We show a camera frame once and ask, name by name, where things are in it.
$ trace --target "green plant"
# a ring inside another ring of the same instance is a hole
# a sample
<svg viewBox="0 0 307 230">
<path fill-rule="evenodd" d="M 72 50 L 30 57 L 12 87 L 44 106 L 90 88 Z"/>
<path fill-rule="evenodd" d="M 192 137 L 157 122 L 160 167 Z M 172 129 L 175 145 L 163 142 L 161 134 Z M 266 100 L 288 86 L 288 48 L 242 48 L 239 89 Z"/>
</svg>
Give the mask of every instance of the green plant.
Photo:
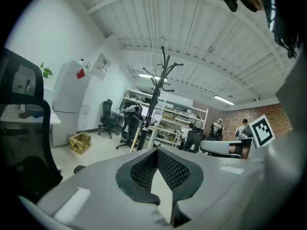
<svg viewBox="0 0 307 230">
<path fill-rule="evenodd" d="M 40 65 L 40 68 L 43 70 L 43 77 L 46 79 L 51 79 L 51 76 L 53 76 L 52 71 L 49 68 L 43 68 L 44 63 Z"/>
</svg>

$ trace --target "white refrigerator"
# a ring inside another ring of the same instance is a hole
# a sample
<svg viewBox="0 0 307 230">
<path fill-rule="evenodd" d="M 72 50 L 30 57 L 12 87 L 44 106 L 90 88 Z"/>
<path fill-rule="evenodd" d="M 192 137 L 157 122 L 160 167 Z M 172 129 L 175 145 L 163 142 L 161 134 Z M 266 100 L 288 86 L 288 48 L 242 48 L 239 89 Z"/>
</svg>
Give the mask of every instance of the white refrigerator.
<svg viewBox="0 0 307 230">
<path fill-rule="evenodd" d="M 77 73 L 82 68 L 83 66 L 74 60 L 65 63 L 56 80 L 52 109 L 61 124 L 53 126 L 53 146 L 66 145 L 69 143 L 69 137 L 77 134 L 81 105 L 91 79 L 86 73 L 85 77 L 77 78 Z"/>
</svg>

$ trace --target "wall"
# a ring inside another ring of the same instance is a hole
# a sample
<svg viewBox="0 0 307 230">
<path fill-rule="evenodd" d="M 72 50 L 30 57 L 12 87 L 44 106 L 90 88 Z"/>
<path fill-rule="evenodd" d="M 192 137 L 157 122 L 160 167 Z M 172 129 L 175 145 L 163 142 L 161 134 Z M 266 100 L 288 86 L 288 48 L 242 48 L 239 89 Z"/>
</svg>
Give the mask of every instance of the wall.
<svg viewBox="0 0 307 230">
<path fill-rule="evenodd" d="M 5 47 L 53 72 L 54 88 L 62 65 L 83 58 L 94 64 L 104 36 L 79 0 L 34 0 L 14 26 Z"/>
<path fill-rule="evenodd" d="M 92 76 L 83 99 L 83 104 L 91 107 L 90 112 L 86 115 L 80 114 L 78 130 L 98 128 L 103 112 L 102 102 L 107 99 L 112 100 L 112 109 L 115 109 L 121 101 L 124 89 L 135 89 L 133 77 L 119 50 L 116 35 L 112 34 L 104 41 L 100 52 L 110 61 L 111 65 L 103 80 Z"/>
<path fill-rule="evenodd" d="M 292 130 L 291 124 L 280 104 L 235 111 L 220 111 L 214 108 L 206 107 L 205 105 L 197 102 L 194 102 L 193 106 L 200 109 L 209 108 L 204 131 L 206 135 L 208 135 L 210 132 L 210 125 L 212 122 L 216 122 L 218 118 L 222 118 L 222 125 L 226 128 L 226 130 L 223 131 L 223 140 L 234 139 L 236 128 L 241 125 L 244 118 L 246 118 L 250 123 L 262 115 L 266 115 L 276 137 L 286 134 Z"/>
</svg>

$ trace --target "black office chair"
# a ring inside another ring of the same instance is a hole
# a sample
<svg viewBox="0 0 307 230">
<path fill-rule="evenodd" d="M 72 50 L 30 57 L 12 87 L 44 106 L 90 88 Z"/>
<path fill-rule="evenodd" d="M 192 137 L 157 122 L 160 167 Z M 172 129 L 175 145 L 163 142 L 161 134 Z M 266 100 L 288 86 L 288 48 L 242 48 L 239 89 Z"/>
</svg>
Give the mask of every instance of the black office chair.
<svg viewBox="0 0 307 230">
<path fill-rule="evenodd" d="M 134 115 L 138 119 L 141 119 L 142 116 L 141 106 L 138 106 L 135 112 L 124 112 L 124 126 L 121 129 L 121 139 L 120 139 L 120 142 L 124 144 L 117 146 L 116 149 L 124 146 L 129 146 L 129 147 L 132 146 L 135 134 L 137 132 L 140 123 L 138 119 L 133 117 Z"/>
<path fill-rule="evenodd" d="M 120 124 L 120 121 L 111 118 L 111 107 L 111 100 L 108 99 L 107 101 L 103 102 L 102 108 L 104 114 L 100 119 L 100 122 L 102 123 L 103 127 L 99 128 L 98 131 L 98 135 L 100 135 L 101 132 L 107 132 L 110 135 L 110 139 L 112 139 L 111 133 L 118 135 L 118 133 L 114 131 L 113 128 L 119 126 Z"/>
<path fill-rule="evenodd" d="M 188 132 L 187 141 L 183 145 L 183 150 L 187 152 L 197 153 L 200 149 L 200 142 L 202 136 L 199 135 L 197 128 L 193 128 Z"/>
<path fill-rule="evenodd" d="M 7 190 L 35 203 L 62 180 L 49 146 L 50 107 L 43 100 L 40 69 L 4 49 L 0 92 L 2 181 Z"/>
</svg>

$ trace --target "cardboard box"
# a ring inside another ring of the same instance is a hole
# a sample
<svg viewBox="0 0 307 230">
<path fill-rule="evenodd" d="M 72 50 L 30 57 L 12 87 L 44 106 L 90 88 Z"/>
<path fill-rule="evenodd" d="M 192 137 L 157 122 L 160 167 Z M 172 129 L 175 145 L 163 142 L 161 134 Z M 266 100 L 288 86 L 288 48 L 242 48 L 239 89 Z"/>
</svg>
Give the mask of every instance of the cardboard box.
<svg viewBox="0 0 307 230">
<path fill-rule="evenodd" d="M 86 133 L 79 133 L 69 138 L 69 148 L 79 154 L 83 154 L 91 146 L 91 136 Z"/>
</svg>

